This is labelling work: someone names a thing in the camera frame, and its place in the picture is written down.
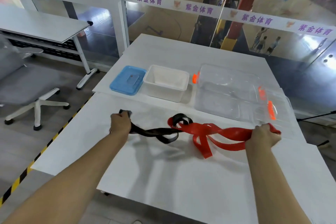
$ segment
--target forearm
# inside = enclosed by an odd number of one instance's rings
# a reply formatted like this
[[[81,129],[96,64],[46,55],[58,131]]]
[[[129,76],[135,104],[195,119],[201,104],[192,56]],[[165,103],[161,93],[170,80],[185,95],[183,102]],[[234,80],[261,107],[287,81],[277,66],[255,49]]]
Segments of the forearm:
[[[260,224],[310,224],[270,147],[246,144]]]
[[[77,223],[126,140],[111,133],[28,198],[4,224]]]

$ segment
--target black strap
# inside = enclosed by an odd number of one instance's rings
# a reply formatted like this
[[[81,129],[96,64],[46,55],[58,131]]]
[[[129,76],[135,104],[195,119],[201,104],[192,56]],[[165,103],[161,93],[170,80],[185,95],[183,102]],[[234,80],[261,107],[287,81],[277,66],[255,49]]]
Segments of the black strap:
[[[131,111],[120,109],[119,113],[122,113],[123,111],[126,111],[128,113],[128,117],[131,117],[132,115]],[[173,127],[175,128],[179,122],[183,122],[184,125],[193,123],[193,120],[183,113],[175,114],[172,117],[172,119],[173,119]],[[164,144],[169,144],[175,141],[179,137],[179,133],[182,132],[181,130],[175,128],[153,128],[149,130],[144,130],[131,122],[130,134],[139,134],[145,137],[156,137],[160,142]],[[173,138],[164,137],[165,135],[172,135],[172,134],[176,134],[176,136],[174,136]]]

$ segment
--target person's right arm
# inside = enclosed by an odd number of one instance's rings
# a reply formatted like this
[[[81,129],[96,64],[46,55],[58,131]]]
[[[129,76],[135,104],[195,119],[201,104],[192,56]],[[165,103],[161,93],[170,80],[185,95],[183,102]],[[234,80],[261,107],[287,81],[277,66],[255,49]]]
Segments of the person's right arm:
[[[271,151],[280,139],[264,124],[245,143],[259,224],[311,224]]]

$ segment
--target person's left arm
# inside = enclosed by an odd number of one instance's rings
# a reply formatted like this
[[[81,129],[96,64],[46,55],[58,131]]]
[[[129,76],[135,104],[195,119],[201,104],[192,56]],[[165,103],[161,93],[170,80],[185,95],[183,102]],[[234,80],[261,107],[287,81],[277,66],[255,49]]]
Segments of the person's left arm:
[[[3,224],[78,223],[130,129],[127,112],[111,115],[111,133],[39,188]]]

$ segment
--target office chair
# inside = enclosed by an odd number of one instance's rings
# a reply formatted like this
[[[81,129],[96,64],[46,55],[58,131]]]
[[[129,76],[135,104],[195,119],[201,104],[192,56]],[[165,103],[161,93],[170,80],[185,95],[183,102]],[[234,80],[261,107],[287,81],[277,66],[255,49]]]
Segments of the office chair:
[[[10,125],[14,118],[34,108],[34,130],[38,131],[41,125],[41,106],[63,106],[69,109],[66,102],[47,100],[60,89],[55,83],[60,81],[60,76],[53,69],[44,68],[33,64],[24,64],[23,59],[41,53],[38,48],[18,48],[2,35],[0,35],[0,104],[21,105],[19,110],[6,116],[5,124]]]

